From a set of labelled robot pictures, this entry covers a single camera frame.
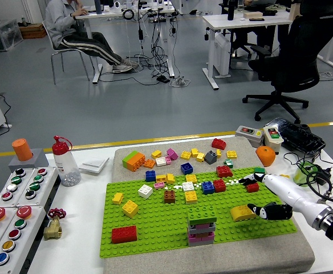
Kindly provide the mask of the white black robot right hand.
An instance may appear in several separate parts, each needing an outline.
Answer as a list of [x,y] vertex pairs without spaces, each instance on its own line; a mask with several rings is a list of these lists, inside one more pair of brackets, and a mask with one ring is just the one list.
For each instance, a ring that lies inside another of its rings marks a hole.
[[328,209],[328,205],[319,204],[303,188],[295,184],[290,179],[273,174],[253,173],[239,180],[243,185],[254,182],[262,182],[282,202],[293,208],[294,212],[300,212],[305,217],[307,223],[314,227],[315,219]]

